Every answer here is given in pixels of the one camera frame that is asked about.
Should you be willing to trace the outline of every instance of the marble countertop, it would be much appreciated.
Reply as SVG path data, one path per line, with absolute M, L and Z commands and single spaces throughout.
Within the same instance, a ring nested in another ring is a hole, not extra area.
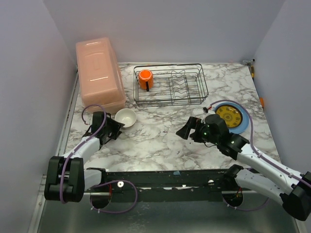
M 280 161 L 265 114 L 261 107 L 248 67 L 241 64 L 202 64 L 209 96 L 201 105 L 190 108 L 139 108 L 133 99 L 133 69 L 139 64 L 119 64 L 126 106 L 137 114 L 137 122 L 114 141 L 111 140 L 95 153 L 87 167 L 101 167 L 108 171 L 154 171 L 229 168 L 243 164 L 222 155 L 216 147 L 183 140 L 175 135 L 190 116 L 203 118 L 202 107 L 216 100 L 230 99 L 240 102 L 253 117 L 254 144 L 267 155 Z M 66 151 L 76 146 L 88 129 L 81 120 L 83 104 L 80 94 L 74 110 Z M 86 114 L 91 121 L 91 114 Z M 250 126 L 242 133 L 249 139 Z

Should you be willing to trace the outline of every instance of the pink plastic container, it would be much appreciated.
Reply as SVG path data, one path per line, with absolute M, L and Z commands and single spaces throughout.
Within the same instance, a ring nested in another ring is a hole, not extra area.
M 76 44 L 79 82 L 84 106 L 99 104 L 108 113 L 125 108 L 125 91 L 116 55 L 108 38 Z M 99 107 L 90 107 L 93 113 Z

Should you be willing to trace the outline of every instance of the orange cup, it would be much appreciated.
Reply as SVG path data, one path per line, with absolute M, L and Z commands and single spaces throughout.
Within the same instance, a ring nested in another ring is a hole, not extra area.
M 150 70 L 144 69 L 138 75 L 139 85 L 142 89 L 149 91 L 154 85 L 154 77 Z

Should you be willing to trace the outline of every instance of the plastic container lid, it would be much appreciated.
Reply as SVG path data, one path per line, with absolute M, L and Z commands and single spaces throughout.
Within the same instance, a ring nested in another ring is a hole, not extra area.
M 126 97 L 121 72 L 109 39 L 79 42 L 76 51 L 83 104 L 102 105 L 109 113 L 124 108 Z M 94 107 L 89 111 L 97 110 L 100 109 Z

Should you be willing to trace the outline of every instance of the purple cable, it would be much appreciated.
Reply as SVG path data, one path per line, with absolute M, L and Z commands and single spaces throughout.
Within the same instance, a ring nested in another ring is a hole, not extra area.
M 103 184 L 99 184 L 99 185 L 93 186 L 93 188 L 102 187 L 102 186 L 106 186 L 106 185 L 108 185 L 108 184 L 117 183 L 117 182 L 129 183 L 129 184 L 132 185 L 132 187 L 134 188 L 134 190 L 135 190 L 135 200 L 134 200 L 133 204 L 131 205 L 131 207 L 128 208 L 128 209 L 126 209 L 126 210 L 121 210 L 121 211 L 101 210 L 101 209 L 96 209 L 96 208 L 93 206 L 92 199 L 90 199 L 90 204 L 91 204 L 91 206 L 92 206 L 92 209 L 95 209 L 95 210 L 97 210 L 97 211 L 100 211 L 100 212 L 103 212 L 103 213 L 107 213 L 107 214 L 123 214 L 123 213 L 128 212 L 128 211 L 130 211 L 131 209 L 134 208 L 134 206 L 135 206 L 136 203 L 137 203 L 138 192 L 137 192 L 137 189 L 136 189 L 135 185 L 134 185 L 132 182 L 130 182 L 130 181 L 124 181 L 124 180 L 109 181 L 109 182 L 107 182 L 107 183 L 103 183 Z
M 93 138 L 104 126 L 105 122 L 106 122 L 106 111 L 104 110 L 104 108 L 99 105 L 99 104 L 91 104 L 87 107 L 85 107 L 81 113 L 81 117 L 83 122 L 87 125 L 86 121 L 84 120 L 84 112 L 87 108 L 92 107 L 92 106 L 97 106 L 100 107 L 102 109 L 102 111 L 104 112 L 104 120 L 102 122 L 102 124 L 100 125 L 100 127 L 98 128 L 98 130 L 93 133 L 88 139 L 86 139 L 85 141 L 81 142 L 74 150 L 73 152 L 71 152 L 68 157 L 66 158 L 64 165 L 63 165 L 63 170 L 62 170 L 62 176 L 60 178 L 60 187 L 59 187 L 59 199 L 63 204 L 66 204 L 66 202 L 64 201 L 64 197 L 63 197 L 63 186 L 64 186 L 64 177 L 65 177 L 65 172 L 66 172 L 66 167 L 68 164 L 69 159 L 86 143 L 88 142 L 91 138 Z
M 210 104 L 210 106 L 216 104 L 216 103 L 219 103 L 219 102 L 224 102 L 224 101 L 227 101 L 227 102 L 232 102 L 232 103 L 235 103 L 237 105 L 239 105 L 243 110 L 246 111 L 248 117 L 249 117 L 249 121 L 251 122 L 251 139 L 250 139 L 250 144 L 251 144 L 251 148 L 253 149 L 253 151 L 255 152 L 256 155 L 258 155 L 259 158 L 263 159 L 264 161 L 266 161 L 268 164 L 274 166 L 276 169 L 280 170 L 281 172 L 285 173 L 286 175 L 290 176 L 290 177 L 293 177 L 294 179 L 302 182 L 303 184 L 305 184 L 306 186 L 308 186 L 309 188 L 311 188 L 311 184 L 309 184 L 308 182 L 304 181 L 303 179 L 295 176 L 295 175 L 291 175 L 290 172 L 288 172 L 287 170 L 283 169 L 282 167 L 280 167 L 279 165 L 271 162 L 269 159 L 267 159 L 266 157 L 264 157 L 262 154 L 260 154 L 255 146 L 254 146 L 254 142 L 253 142 L 253 136 L 254 136 L 254 123 L 253 123 L 253 119 L 252 119 L 252 116 L 249 114 L 249 112 L 247 111 L 246 108 L 244 108 L 239 102 L 236 102 L 236 101 L 233 101 L 233 100 L 218 100 L 218 101 L 215 101 L 213 103 Z
M 244 212 L 251 212 L 251 211 L 260 210 L 260 209 L 262 209 L 262 208 L 264 208 L 264 207 L 266 207 L 266 206 L 268 205 L 269 200 L 270 200 L 270 199 L 267 198 L 267 200 L 266 200 L 261 206 L 256 207 L 256 208 L 254 208 L 254 209 L 241 209 L 241 208 L 238 208 L 238 207 L 234 207 L 234 206 L 232 206 L 232 205 L 229 205 L 228 202 L 226 202 L 225 199 L 223 198 L 224 203 L 225 203 L 228 207 L 230 207 L 230 208 L 232 208 L 232 209 L 235 209 L 235 210 L 244 211 Z

